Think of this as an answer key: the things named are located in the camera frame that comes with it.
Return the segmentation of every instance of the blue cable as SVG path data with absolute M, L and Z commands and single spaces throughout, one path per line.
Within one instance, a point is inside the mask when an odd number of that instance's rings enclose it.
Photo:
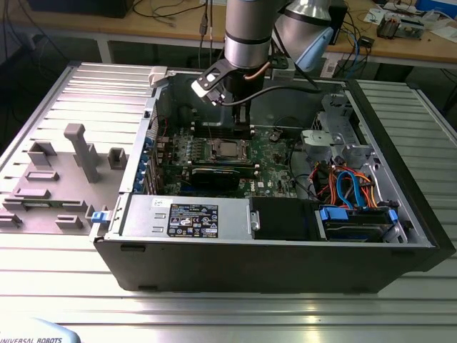
M 354 72 L 354 67 L 356 66 L 356 61 L 357 61 L 357 57 L 358 57 L 358 53 L 359 53 L 359 49 L 358 49 L 358 43 L 357 43 L 357 39 L 356 37 L 349 31 L 346 31 L 346 30 L 342 30 L 343 32 L 346 32 L 349 36 L 351 36 L 351 38 L 354 40 L 354 49 L 356 50 L 356 57 L 354 58 L 354 64 L 352 65 L 352 67 L 349 69 L 349 72 L 348 74 L 346 75 L 346 78 L 348 79 L 350 77 L 350 75 L 352 75 L 352 73 Z
M 343 195 L 343 190 L 341 189 L 341 182 L 343 181 L 343 177 L 348 174 L 352 178 L 352 182 L 354 183 L 354 194 L 356 195 L 356 201 L 357 205 L 359 207 L 365 207 L 365 201 L 363 200 L 363 197 L 360 194 L 360 189 L 358 188 L 358 180 L 356 175 L 354 175 L 353 172 L 351 171 L 342 171 L 339 175 L 338 178 L 336 179 L 336 192 L 338 193 L 338 197 L 341 199 L 341 201 L 348 205 L 349 209 L 354 209 L 352 204 L 344 197 Z

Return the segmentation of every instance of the barcode sticker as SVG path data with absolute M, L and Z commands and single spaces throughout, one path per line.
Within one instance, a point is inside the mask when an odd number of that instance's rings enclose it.
M 167 199 L 167 198 L 154 198 L 152 201 L 152 207 L 170 207 L 170 205 L 173 203 L 173 199 Z

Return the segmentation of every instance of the power supply label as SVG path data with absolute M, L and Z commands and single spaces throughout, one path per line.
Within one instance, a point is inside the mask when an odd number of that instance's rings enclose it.
M 172 204 L 170 206 L 170 237 L 217 238 L 219 210 L 217 205 Z

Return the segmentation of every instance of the metal bracket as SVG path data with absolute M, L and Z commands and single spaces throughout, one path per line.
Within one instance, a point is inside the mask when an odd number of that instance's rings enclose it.
M 153 66 L 149 72 L 149 85 L 151 88 L 157 88 L 168 83 L 169 76 L 175 76 L 176 74 L 168 71 L 167 66 Z
M 196 94 L 203 98 L 206 96 L 223 78 L 230 73 L 238 70 L 226 59 L 220 59 L 215 64 L 205 70 L 197 80 L 192 83 L 192 89 Z

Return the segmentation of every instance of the wooden desk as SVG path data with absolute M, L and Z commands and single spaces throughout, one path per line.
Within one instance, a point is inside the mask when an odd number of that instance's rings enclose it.
M 71 36 L 83 39 L 93 39 L 99 45 L 101 59 L 104 63 L 113 63 L 109 41 L 130 41 L 146 44 L 166 44 L 179 46 L 198 46 L 200 42 L 199 27 L 203 8 L 194 9 L 176 16 L 173 21 L 176 27 L 162 24 L 152 18 L 139 16 L 132 10 L 125 18 L 115 19 L 102 16 L 87 16 L 80 14 L 62 14 L 52 12 L 32 11 L 26 2 L 22 4 L 31 18 L 50 36 Z M 154 0 L 154 7 L 167 5 L 171 0 Z M 0 13 L 3 13 L 4 0 L 0 0 Z M 137 11 L 151 15 L 149 0 L 142 1 Z M 169 14 L 183 9 L 198 6 L 199 0 L 186 0 L 183 4 L 159 10 L 160 14 Z M 224 45 L 225 6 L 214 6 L 214 48 Z M 39 34 L 36 27 L 27 19 L 17 0 L 9 2 L 9 16 L 16 31 L 27 34 Z M 205 37 L 204 46 L 209 47 L 209 35 Z
M 83 16 L 78 14 L 58 14 L 49 12 L 30 11 L 26 0 L 22 0 L 32 19 L 49 35 L 74 36 L 78 38 L 94 39 L 99 45 L 102 61 L 112 63 L 109 41 L 132 41 L 147 44 L 168 44 L 180 46 L 199 45 L 199 25 L 203 8 L 194 9 L 176 16 L 176 27 L 170 27 L 145 18 L 130 11 L 123 19 L 104 18 L 100 16 Z M 406 64 L 414 66 L 429 66 L 438 68 L 457 67 L 457 44 L 447 41 L 435 34 L 426 32 L 422 40 L 413 39 L 394 40 L 381 39 L 376 36 L 376 25 L 359 20 L 364 18 L 363 11 L 374 7 L 371 0 L 348 0 L 356 26 L 364 31 L 362 34 L 375 39 L 369 61 L 388 64 Z M 154 0 L 154 6 L 170 4 L 170 0 Z M 199 0 L 187 0 L 177 7 L 164 9 L 163 14 L 180 11 L 198 6 Z M 221 48 L 225 32 L 225 6 L 214 6 L 214 47 Z M 149 0 L 144 0 L 137 10 L 151 14 Z M 38 33 L 26 18 L 17 4 L 17 0 L 10 0 L 10 19 L 14 22 L 17 31 L 29 34 Z M 209 37 L 206 36 L 204 46 L 209 46 Z M 335 64 L 350 53 L 352 46 L 346 35 L 341 33 L 338 42 L 327 48 L 324 57 L 327 58 L 325 71 L 330 64 Z
M 421 40 L 379 38 L 376 36 L 377 25 L 363 21 L 366 11 L 375 7 L 374 3 L 371 0 L 348 0 L 347 2 L 354 24 L 359 28 L 361 34 L 375 40 L 371 55 L 368 58 L 369 61 L 409 66 L 457 68 L 457 44 L 429 31 L 424 33 Z M 347 15 L 345 21 L 351 22 Z M 324 56 L 327 58 L 327 62 L 323 68 L 323 74 L 330 65 L 343 59 L 343 54 L 350 54 L 351 51 L 352 46 L 346 34 L 341 32 L 336 44 L 328 46 L 326 50 Z

